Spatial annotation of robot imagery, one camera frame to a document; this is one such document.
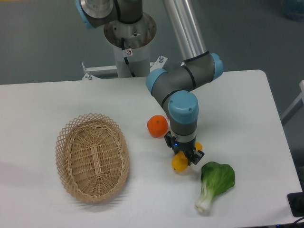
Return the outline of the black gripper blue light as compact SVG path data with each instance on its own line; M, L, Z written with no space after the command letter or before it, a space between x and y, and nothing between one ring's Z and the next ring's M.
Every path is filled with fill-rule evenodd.
M197 165L205 153L201 150L196 150L195 142L196 137L194 137L189 142L180 142L176 139L176 137L172 136L171 131L168 131L164 135L164 139L166 144L169 148L172 148L174 152L183 151L185 152L185 156L188 159L188 165L191 166L192 164Z

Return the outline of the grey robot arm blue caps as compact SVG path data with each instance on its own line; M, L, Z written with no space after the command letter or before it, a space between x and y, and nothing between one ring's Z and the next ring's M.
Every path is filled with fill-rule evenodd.
M88 28L104 28L118 77L145 77L147 89L170 121L171 129L164 133L168 147L183 152L188 164L197 164L204 153L195 147L199 105L192 91L220 77L224 67L206 48L192 2L164 1L183 56L181 66L171 72L150 64L149 46L157 27L142 1L77 0L75 5Z

